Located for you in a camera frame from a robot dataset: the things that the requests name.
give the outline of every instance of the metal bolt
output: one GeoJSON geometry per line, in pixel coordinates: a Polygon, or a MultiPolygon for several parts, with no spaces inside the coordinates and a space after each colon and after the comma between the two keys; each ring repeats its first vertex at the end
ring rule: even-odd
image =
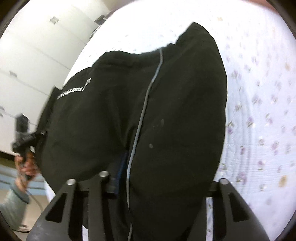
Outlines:
{"type": "Polygon", "coordinates": [[[76,180],[75,179],[69,179],[67,181],[67,185],[74,185],[76,183],[76,180]]]}
{"type": "Polygon", "coordinates": [[[100,176],[100,177],[108,177],[108,176],[109,176],[109,172],[107,172],[107,171],[102,171],[102,172],[99,173],[99,176],[100,176]]]}
{"type": "Polygon", "coordinates": [[[220,183],[221,183],[222,185],[227,185],[227,184],[229,183],[229,181],[228,181],[227,179],[225,179],[225,178],[221,178],[221,179],[220,179],[220,183]]]}

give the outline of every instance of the gray sleeve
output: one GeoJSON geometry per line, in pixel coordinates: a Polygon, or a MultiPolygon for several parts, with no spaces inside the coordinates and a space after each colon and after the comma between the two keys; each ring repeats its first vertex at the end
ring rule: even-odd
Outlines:
{"type": "Polygon", "coordinates": [[[28,203],[29,196],[12,185],[4,203],[0,203],[0,211],[12,229],[17,230],[20,227],[28,203]]]}

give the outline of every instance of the bed sheet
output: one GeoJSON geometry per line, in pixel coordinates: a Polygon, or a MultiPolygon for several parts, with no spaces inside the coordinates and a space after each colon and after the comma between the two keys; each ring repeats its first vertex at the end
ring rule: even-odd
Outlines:
{"type": "MultiPolygon", "coordinates": [[[[240,0],[138,0],[98,29],[65,83],[107,51],[143,53],[175,43],[192,22],[216,40],[228,78],[214,180],[232,183],[273,241],[296,209],[296,41],[278,14],[240,0]]],[[[207,215],[212,240],[211,199],[207,215]]]]}

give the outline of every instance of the white strip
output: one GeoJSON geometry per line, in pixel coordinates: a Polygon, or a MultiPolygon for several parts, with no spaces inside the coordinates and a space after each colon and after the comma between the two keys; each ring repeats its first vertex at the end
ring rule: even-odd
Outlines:
{"type": "MultiPolygon", "coordinates": [[[[138,138],[139,138],[139,134],[140,134],[140,130],[141,130],[141,127],[142,127],[142,123],[143,123],[143,119],[144,119],[144,115],[145,115],[145,111],[146,111],[146,108],[147,108],[147,104],[148,104],[148,97],[149,97],[149,92],[151,90],[151,87],[152,87],[152,84],[154,83],[154,80],[156,79],[156,77],[158,76],[158,73],[159,73],[159,70],[160,70],[160,67],[161,65],[163,64],[163,51],[162,49],[160,48],[159,49],[159,53],[160,53],[160,60],[159,60],[159,65],[155,71],[155,74],[148,86],[148,89],[146,91],[146,95],[145,95],[145,100],[144,100],[144,105],[143,105],[143,109],[142,109],[142,113],[141,113],[141,116],[140,116],[140,121],[139,121],[139,124],[138,124],[138,128],[137,128],[137,132],[136,132],[136,136],[135,136],[135,140],[133,142],[133,149],[131,151],[131,157],[128,161],[128,168],[127,168],[127,174],[126,174],[126,197],[127,197],[127,203],[128,203],[128,210],[129,210],[129,187],[130,187],[130,184],[129,184],[129,178],[130,178],[130,173],[131,173],[131,164],[133,162],[133,157],[135,155],[135,152],[136,152],[136,147],[137,147],[137,143],[138,143],[138,138]]],[[[130,227],[130,232],[129,232],[129,235],[128,235],[128,241],[131,240],[131,234],[132,234],[132,230],[133,230],[133,227],[132,227],[132,224],[131,224],[131,227],[130,227]]]]}

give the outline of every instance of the waistband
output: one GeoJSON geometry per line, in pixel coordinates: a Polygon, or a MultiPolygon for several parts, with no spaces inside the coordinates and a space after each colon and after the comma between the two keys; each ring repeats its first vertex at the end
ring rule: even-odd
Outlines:
{"type": "MultiPolygon", "coordinates": [[[[203,41],[211,41],[215,44],[215,40],[210,33],[198,23],[193,22],[187,30],[179,36],[176,44],[168,44],[162,47],[164,59],[170,59],[180,49],[188,46],[192,41],[196,41],[196,38],[203,41]]],[[[160,58],[159,49],[148,53],[126,53],[123,51],[110,51],[104,53],[94,64],[95,67],[98,64],[117,64],[121,66],[148,66],[158,64],[160,58]]]]}

